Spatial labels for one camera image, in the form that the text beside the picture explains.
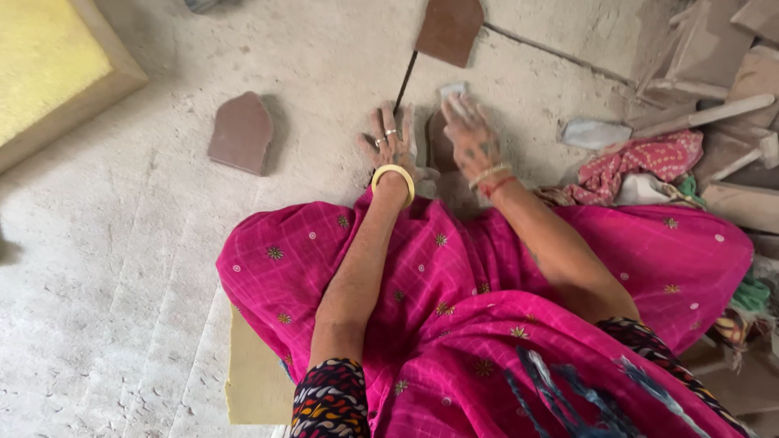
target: bangle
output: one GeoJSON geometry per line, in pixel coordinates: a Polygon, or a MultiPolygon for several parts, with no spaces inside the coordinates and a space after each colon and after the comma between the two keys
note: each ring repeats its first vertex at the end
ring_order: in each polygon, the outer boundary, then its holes
{"type": "Polygon", "coordinates": [[[471,190],[471,192],[473,192],[476,189],[476,187],[479,185],[479,182],[481,182],[481,180],[493,176],[494,174],[500,171],[505,171],[505,170],[511,170],[511,166],[509,166],[506,163],[501,163],[496,166],[492,166],[491,168],[480,173],[479,175],[476,175],[476,178],[474,178],[473,181],[468,183],[468,188],[471,190]]]}
{"type": "Polygon", "coordinates": [[[481,190],[481,194],[485,196],[488,200],[492,199],[492,195],[495,194],[495,192],[498,191],[501,187],[508,184],[511,181],[516,181],[516,176],[511,175],[507,176],[504,179],[501,179],[498,181],[494,186],[490,187],[489,185],[480,185],[479,190],[481,190]]]}
{"type": "Polygon", "coordinates": [[[376,169],[376,172],[373,174],[373,180],[371,180],[373,191],[376,191],[376,185],[379,184],[379,178],[388,171],[396,171],[406,179],[406,183],[408,184],[408,198],[406,199],[406,203],[403,204],[403,208],[410,206],[411,202],[414,201],[414,180],[411,179],[411,175],[408,174],[406,169],[401,166],[396,164],[384,164],[382,167],[376,169]]]}

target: pink fabric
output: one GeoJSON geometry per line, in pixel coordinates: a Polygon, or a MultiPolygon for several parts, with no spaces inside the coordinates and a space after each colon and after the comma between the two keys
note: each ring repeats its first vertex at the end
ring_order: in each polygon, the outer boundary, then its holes
{"type": "Polygon", "coordinates": [[[703,134],[684,129],[605,149],[579,168],[579,185],[544,187],[539,196],[554,205],[612,205],[622,176],[649,171],[665,182],[683,175],[703,156],[703,134]]]}
{"type": "MultiPolygon", "coordinates": [[[[230,300],[290,363],[295,382],[305,375],[319,300],[371,198],[368,191],[354,209],[310,203],[254,214],[232,232],[217,261],[230,300]]],[[[750,265],[752,244],[744,233],[697,210],[555,212],[587,240],[633,295],[643,321],[674,351],[720,316],[750,265]]],[[[417,198],[393,231],[365,334],[373,436],[536,436],[504,369],[519,377],[539,422],[553,436],[566,436],[535,395],[517,344],[538,351],[548,365],[573,364],[585,384],[609,392],[648,436],[695,435],[620,371],[613,361],[621,356],[661,383],[711,436],[738,435],[670,374],[555,304],[498,211],[460,223],[440,201],[417,198]]],[[[594,406],[560,386],[593,424],[594,406]]]]}

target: woman's right hand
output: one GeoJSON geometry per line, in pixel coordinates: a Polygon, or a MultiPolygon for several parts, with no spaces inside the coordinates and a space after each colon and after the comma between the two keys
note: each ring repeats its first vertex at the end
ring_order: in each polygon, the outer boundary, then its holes
{"type": "Polygon", "coordinates": [[[465,94],[451,93],[442,103],[443,132],[454,144],[454,160],[468,182],[501,163],[500,145],[481,105],[465,94]]]}

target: dusty hands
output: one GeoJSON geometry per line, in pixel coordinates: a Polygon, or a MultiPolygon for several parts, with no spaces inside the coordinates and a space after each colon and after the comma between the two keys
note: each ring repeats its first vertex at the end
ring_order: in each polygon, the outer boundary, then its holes
{"type": "Polygon", "coordinates": [[[500,164],[500,146],[481,105],[468,96],[451,93],[441,103],[446,118],[443,132],[454,143],[454,160],[468,181],[500,164]]]}
{"type": "Polygon", "coordinates": [[[376,138],[375,144],[371,144],[362,133],[357,134],[357,144],[374,168],[380,168],[384,164],[397,164],[405,169],[415,182],[435,178],[438,172],[429,168],[418,168],[416,165],[417,142],[414,138],[414,108],[411,105],[403,108],[402,123],[403,131],[396,131],[392,107],[385,102],[381,108],[371,110],[371,134],[376,138]]]}

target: dusty floor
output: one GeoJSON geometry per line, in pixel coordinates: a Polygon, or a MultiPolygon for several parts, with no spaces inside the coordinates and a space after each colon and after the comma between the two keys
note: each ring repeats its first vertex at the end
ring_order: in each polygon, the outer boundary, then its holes
{"type": "MultiPolygon", "coordinates": [[[[468,69],[420,55],[404,102],[421,132],[436,88],[467,80],[516,173],[555,184],[586,157],[560,124],[641,111],[629,85],[683,3],[485,0],[504,32],[483,29],[468,69]]],[[[398,94],[425,2],[97,4],[151,83],[0,175],[0,436],[271,436],[227,424],[213,262],[254,211],[359,196],[353,135],[398,94]],[[247,90],[276,122],[267,178],[206,158],[216,108],[247,90]]]]}

